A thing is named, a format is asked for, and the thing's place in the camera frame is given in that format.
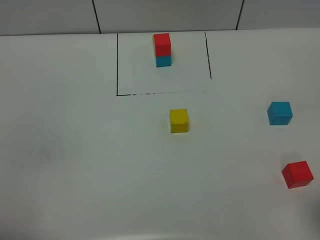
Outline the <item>blue template cube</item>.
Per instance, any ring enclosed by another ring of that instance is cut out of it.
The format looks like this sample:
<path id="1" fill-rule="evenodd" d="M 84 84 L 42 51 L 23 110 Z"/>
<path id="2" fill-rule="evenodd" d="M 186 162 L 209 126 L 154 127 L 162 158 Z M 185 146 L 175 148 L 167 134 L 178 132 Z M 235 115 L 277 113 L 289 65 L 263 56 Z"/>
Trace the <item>blue template cube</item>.
<path id="1" fill-rule="evenodd" d="M 171 55 L 156 56 L 155 63 L 157 68 L 169 67 L 172 65 L 172 56 Z"/>

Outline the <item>red template cube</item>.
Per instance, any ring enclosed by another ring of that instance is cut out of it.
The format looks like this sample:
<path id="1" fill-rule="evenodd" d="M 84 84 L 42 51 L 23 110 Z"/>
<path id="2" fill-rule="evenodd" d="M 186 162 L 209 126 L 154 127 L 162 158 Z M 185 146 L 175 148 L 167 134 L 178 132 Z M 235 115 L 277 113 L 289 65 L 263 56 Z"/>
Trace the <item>red template cube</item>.
<path id="1" fill-rule="evenodd" d="M 165 57 L 171 55 L 171 39 L 169 33 L 154 34 L 153 45 L 156 57 Z"/>

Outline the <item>yellow template cube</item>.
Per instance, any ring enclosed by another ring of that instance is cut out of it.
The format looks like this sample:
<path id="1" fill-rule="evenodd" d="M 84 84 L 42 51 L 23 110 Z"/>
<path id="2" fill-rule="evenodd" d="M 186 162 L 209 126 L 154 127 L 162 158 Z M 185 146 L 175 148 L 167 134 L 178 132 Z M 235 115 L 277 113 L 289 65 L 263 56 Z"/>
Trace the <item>yellow template cube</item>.
<path id="1" fill-rule="evenodd" d="M 152 36 L 152 49 L 153 49 L 154 58 L 157 58 L 155 35 Z"/>

